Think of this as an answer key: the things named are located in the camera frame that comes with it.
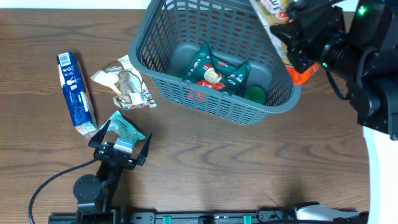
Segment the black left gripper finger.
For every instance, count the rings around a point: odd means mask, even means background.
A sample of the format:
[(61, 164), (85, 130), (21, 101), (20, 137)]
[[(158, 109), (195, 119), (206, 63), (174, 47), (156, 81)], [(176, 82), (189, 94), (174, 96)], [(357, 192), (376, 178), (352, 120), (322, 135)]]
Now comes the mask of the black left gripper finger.
[(139, 166), (143, 166), (145, 161), (147, 160), (148, 153), (149, 153), (149, 144), (150, 144), (151, 138), (152, 138), (152, 133), (147, 138), (146, 142), (144, 143), (144, 146), (142, 147), (142, 149), (137, 157), (136, 164)]
[(94, 149), (102, 148), (103, 139), (108, 131), (111, 120), (107, 120), (104, 126), (89, 140), (88, 146)]

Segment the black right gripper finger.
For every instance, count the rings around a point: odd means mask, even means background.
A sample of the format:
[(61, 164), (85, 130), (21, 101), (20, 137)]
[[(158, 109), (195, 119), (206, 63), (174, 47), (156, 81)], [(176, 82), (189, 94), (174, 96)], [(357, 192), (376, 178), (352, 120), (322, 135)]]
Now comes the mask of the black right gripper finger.
[(299, 16), (315, 12), (328, 3), (329, 0), (291, 0), (285, 12), (290, 20), (296, 20)]
[(282, 42), (288, 64), (299, 74), (303, 74), (314, 64), (314, 61), (304, 54), (303, 47), (300, 47), (302, 30), (298, 23), (275, 24), (270, 27), (270, 31)]

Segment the orange yellow spaghetti packet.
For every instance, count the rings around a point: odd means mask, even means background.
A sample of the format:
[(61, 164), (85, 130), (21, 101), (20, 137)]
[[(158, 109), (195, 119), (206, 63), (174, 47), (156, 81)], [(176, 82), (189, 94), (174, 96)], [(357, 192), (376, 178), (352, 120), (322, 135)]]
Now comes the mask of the orange yellow spaghetti packet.
[(291, 3), (289, 0), (249, 0), (263, 27), (265, 28), (274, 48), (279, 57), (283, 61), (292, 81), (295, 85), (304, 84), (309, 78), (317, 73), (321, 66), (314, 63), (303, 73), (299, 73), (294, 69), (293, 65), (287, 58), (287, 46), (271, 33), (270, 27), (272, 25), (287, 24), (290, 19), (285, 12), (285, 9)]

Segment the green lidded spice jar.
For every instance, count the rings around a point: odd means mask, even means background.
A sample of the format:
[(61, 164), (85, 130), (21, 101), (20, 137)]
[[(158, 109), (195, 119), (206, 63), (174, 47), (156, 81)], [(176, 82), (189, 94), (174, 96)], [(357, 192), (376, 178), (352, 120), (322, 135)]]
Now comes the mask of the green lidded spice jar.
[(244, 98), (263, 105), (267, 101), (267, 93), (261, 87), (250, 86), (245, 90)]

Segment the green Nescafe coffee bag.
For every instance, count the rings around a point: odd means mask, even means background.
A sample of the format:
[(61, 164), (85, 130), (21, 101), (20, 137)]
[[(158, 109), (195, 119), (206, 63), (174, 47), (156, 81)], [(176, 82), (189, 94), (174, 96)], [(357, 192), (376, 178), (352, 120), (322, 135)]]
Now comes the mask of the green Nescafe coffee bag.
[(204, 43), (181, 73), (181, 79), (216, 91), (237, 95), (250, 72), (249, 62), (238, 66), (216, 57), (211, 43)]

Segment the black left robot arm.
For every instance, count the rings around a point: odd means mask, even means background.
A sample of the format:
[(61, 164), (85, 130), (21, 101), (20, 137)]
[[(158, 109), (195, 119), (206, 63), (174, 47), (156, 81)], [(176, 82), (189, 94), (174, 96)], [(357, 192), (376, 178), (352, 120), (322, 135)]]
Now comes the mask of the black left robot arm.
[(107, 121), (88, 143), (95, 150), (94, 161), (100, 162), (97, 173), (81, 176), (73, 186), (77, 223), (129, 223), (125, 209), (112, 207), (113, 197), (123, 170), (144, 165), (152, 137), (147, 138), (138, 157), (132, 158), (134, 144), (130, 140), (117, 138), (115, 143), (103, 142), (110, 123)]

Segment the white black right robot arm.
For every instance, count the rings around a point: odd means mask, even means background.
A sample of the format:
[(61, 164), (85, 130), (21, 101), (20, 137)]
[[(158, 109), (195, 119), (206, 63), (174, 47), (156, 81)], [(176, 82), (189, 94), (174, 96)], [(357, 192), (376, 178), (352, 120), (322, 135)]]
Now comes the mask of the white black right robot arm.
[(370, 203), (363, 223), (397, 222), (397, 1), (360, 1), (345, 29), (335, 1), (292, 1), (271, 25), (294, 69), (314, 63), (345, 79), (369, 156)]

